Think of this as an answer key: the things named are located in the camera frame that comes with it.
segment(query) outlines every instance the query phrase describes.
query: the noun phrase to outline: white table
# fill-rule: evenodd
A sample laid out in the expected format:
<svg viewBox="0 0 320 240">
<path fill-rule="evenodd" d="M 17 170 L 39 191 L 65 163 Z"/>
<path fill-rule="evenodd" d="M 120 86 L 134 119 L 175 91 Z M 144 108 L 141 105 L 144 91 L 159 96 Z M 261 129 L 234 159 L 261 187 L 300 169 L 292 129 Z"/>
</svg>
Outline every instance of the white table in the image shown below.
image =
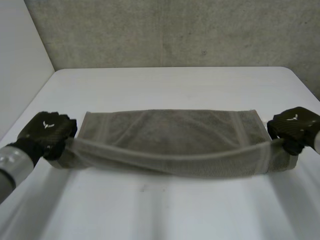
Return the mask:
<svg viewBox="0 0 320 240">
<path fill-rule="evenodd" d="M 319 101 L 283 67 L 66 69 L 56 72 L 0 143 L 39 111 L 78 120 L 86 111 L 256 109 L 274 114 Z M 318 240 L 320 156 L 305 149 L 294 170 L 201 180 L 41 160 L 0 206 L 2 240 Z"/>
</svg>

